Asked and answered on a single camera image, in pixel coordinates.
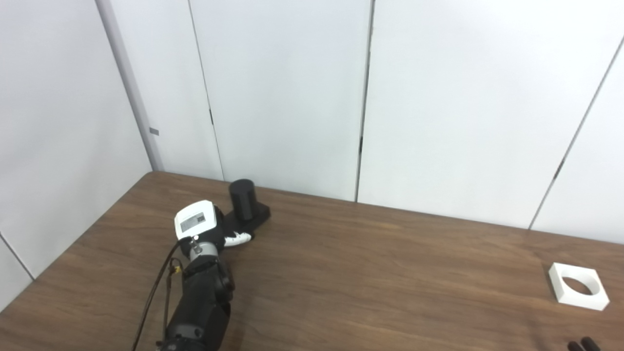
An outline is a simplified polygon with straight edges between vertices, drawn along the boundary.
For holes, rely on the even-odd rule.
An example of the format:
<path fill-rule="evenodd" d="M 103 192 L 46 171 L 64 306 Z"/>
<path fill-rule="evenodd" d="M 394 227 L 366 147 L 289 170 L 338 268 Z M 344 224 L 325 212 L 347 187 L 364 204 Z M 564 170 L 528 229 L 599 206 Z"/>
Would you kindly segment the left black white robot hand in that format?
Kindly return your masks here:
<path fill-rule="evenodd" d="M 174 227 L 180 249 L 190 261 L 201 255 L 217 256 L 223 249 L 245 244 L 254 237 L 233 229 L 223 212 L 208 200 L 179 211 L 174 217 Z"/>

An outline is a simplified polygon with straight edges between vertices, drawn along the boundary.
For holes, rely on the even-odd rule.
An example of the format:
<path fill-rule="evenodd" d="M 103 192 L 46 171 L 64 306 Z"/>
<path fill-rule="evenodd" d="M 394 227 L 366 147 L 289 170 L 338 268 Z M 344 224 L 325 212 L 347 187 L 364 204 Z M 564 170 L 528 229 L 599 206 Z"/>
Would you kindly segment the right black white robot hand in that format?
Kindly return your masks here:
<path fill-rule="evenodd" d="M 567 349 L 568 351 L 602 351 L 602 347 L 591 337 L 583 337 L 579 342 L 570 341 Z"/>

